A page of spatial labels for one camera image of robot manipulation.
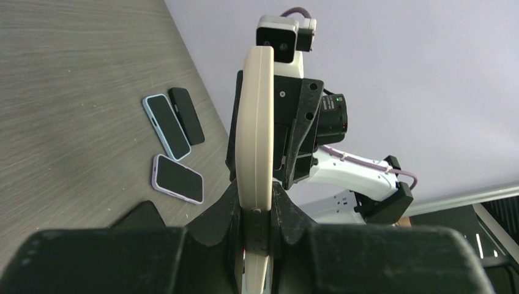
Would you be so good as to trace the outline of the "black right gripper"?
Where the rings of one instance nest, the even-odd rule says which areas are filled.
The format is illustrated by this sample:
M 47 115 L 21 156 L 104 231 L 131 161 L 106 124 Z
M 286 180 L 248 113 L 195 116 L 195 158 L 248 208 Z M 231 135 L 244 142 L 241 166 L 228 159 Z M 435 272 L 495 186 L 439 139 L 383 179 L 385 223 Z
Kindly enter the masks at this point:
M 225 164 L 230 181 L 236 178 L 236 124 L 243 70 L 236 75 L 236 87 Z M 321 80 L 274 77 L 274 165 L 273 176 L 289 190 L 309 177 L 317 164 L 313 153 L 321 145 L 338 143 L 348 128 L 346 99 L 324 89 Z

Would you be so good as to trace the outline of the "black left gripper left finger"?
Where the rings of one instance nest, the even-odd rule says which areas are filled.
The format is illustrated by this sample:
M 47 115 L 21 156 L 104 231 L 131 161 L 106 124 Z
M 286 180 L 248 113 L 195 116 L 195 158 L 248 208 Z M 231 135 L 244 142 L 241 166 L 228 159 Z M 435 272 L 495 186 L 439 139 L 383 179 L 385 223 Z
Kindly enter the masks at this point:
M 43 230 L 1 276 L 2 293 L 240 293 L 243 237 L 237 184 L 183 227 L 130 223 Z

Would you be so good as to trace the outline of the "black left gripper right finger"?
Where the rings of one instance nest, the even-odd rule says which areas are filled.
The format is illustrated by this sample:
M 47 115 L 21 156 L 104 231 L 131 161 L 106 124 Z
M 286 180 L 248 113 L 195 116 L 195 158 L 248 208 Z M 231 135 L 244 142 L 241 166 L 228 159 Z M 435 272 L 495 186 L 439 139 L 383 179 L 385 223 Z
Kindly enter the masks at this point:
M 318 224 L 272 185 L 272 293 L 493 293 L 467 240 L 443 227 Z

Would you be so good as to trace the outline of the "beige phone case with ring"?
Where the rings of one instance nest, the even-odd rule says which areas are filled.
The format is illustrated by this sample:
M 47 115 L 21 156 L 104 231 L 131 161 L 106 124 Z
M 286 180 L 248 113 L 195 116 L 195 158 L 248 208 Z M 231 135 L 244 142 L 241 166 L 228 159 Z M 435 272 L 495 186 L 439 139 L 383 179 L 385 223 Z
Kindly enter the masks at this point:
M 269 259 L 274 152 L 274 50 L 251 47 L 236 121 L 235 166 L 244 221 L 245 288 L 262 293 Z

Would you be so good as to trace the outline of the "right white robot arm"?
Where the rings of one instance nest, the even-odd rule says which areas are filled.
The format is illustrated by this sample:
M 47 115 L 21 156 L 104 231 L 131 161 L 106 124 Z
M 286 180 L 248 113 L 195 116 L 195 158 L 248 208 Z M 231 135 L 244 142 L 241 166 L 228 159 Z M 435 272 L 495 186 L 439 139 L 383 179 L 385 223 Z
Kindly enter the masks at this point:
M 285 189 L 301 181 L 330 184 L 354 195 L 334 196 L 334 206 L 312 203 L 313 214 L 330 222 L 396 223 L 413 201 L 412 186 L 394 156 L 364 159 L 332 147 L 348 127 L 346 100 L 321 80 L 274 77 L 273 177 Z

